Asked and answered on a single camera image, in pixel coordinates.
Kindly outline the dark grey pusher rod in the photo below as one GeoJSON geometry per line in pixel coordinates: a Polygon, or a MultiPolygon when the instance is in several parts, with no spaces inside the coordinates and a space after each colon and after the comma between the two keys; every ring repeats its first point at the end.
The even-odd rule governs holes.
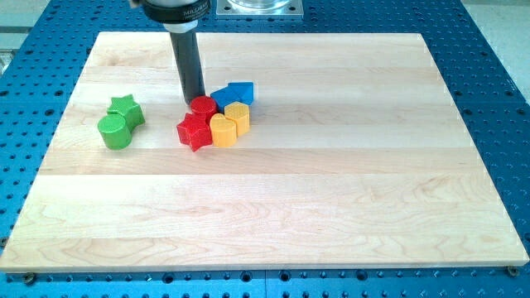
{"type": "Polygon", "coordinates": [[[195,31],[171,33],[177,70],[186,104],[205,95],[205,84],[200,61],[200,52],[195,31]]]}

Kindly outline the black cylindrical tool mount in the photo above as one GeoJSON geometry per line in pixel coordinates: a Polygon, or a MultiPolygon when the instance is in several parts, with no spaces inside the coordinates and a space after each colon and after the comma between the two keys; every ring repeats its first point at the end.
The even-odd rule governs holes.
{"type": "Polygon", "coordinates": [[[187,33],[211,8],[210,0],[129,0],[132,8],[140,7],[154,22],[170,33],[187,33]]]}

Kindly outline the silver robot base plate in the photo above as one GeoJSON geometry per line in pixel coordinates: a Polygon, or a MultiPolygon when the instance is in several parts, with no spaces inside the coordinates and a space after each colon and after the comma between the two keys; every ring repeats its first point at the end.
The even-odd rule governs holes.
{"type": "Polygon", "coordinates": [[[218,19],[287,19],[304,17],[302,0],[214,0],[218,19]]]}

